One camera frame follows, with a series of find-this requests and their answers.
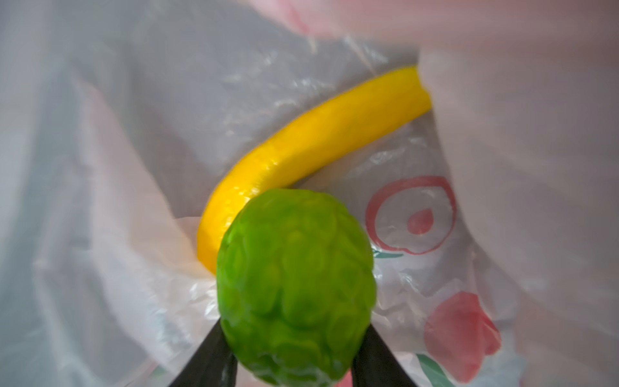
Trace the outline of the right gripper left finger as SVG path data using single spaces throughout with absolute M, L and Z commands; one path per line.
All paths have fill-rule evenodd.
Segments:
M 238 360 L 219 319 L 169 387 L 235 387 Z

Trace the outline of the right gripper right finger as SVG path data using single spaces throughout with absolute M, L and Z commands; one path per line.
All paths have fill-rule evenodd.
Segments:
M 354 387 L 418 387 L 373 325 L 353 360 L 351 378 Z

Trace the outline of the pink plastic bag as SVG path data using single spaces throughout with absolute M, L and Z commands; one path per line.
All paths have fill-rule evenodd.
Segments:
M 617 385 L 615 1 L 2 2 L 2 385 L 169 386 L 219 182 L 407 66 L 429 112 L 276 189 L 364 228 L 418 386 Z

